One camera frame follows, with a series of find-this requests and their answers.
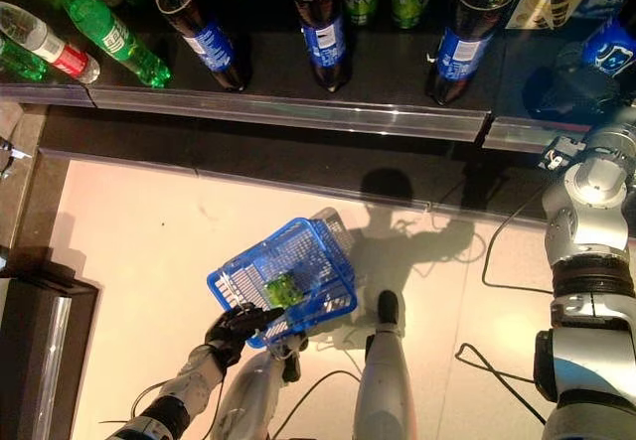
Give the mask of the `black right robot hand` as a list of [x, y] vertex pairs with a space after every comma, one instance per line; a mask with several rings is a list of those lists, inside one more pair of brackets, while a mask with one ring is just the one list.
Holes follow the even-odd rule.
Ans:
[[635, 55], [616, 45], [588, 54], [582, 43], [565, 45], [553, 64], [535, 70], [522, 100], [535, 119], [596, 125], [635, 96]]

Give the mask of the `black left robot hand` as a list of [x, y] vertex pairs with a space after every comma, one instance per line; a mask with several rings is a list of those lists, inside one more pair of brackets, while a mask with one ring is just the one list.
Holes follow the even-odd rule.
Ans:
[[257, 332], [265, 332], [268, 326], [284, 314], [284, 309], [263, 309], [253, 303], [236, 305], [218, 318], [205, 335], [213, 357], [222, 374], [235, 365], [241, 356], [245, 342]]

